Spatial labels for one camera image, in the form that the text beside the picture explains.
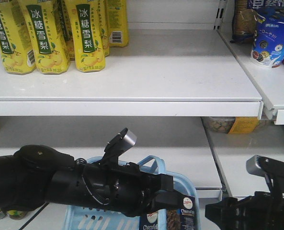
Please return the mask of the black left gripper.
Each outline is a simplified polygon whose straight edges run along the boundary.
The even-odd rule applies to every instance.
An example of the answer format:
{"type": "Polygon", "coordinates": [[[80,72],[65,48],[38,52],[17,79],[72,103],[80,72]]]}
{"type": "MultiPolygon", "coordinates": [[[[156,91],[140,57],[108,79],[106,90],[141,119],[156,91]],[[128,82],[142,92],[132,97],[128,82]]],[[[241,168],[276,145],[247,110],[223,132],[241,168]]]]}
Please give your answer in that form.
{"type": "Polygon", "coordinates": [[[172,176],[142,172],[134,163],[112,168],[88,163],[84,167],[84,184],[90,200],[98,207],[129,217],[141,216],[150,210],[179,209],[182,203],[182,194],[173,191],[172,176]],[[166,192],[154,196],[159,190],[166,192]]]}

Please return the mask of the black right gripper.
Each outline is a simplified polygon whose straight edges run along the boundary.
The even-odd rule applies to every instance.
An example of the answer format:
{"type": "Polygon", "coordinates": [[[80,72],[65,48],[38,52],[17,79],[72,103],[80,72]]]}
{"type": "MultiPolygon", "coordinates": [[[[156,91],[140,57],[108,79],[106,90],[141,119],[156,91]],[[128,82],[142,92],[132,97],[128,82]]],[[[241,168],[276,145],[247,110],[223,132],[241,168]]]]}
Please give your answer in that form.
{"type": "Polygon", "coordinates": [[[207,204],[205,217],[221,230],[284,230],[284,187],[207,204]]]}

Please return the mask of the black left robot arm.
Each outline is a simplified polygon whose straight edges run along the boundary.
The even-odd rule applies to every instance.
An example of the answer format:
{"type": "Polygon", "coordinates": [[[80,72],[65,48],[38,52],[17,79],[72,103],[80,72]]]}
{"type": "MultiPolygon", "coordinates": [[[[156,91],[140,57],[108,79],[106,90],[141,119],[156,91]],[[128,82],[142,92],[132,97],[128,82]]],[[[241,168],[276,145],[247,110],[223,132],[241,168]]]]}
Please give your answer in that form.
{"type": "Polygon", "coordinates": [[[107,147],[93,163],[43,145],[26,145],[0,156],[0,209],[33,211],[56,203],[121,212],[136,217],[178,209],[182,194],[166,174],[120,165],[123,148],[107,147]]]}

